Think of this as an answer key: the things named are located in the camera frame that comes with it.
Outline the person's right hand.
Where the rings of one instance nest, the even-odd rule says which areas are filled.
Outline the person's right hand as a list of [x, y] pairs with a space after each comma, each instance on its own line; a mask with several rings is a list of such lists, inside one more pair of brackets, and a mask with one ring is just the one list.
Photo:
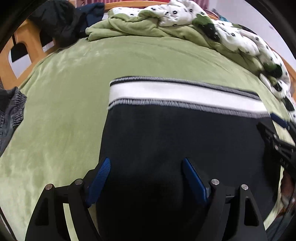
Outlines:
[[295, 183], [292, 181], [291, 176], [286, 170], [283, 171], [283, 178], [281, 180], [281, 202], [283, 203], [284, 210], [286, 211], [292, 198]]

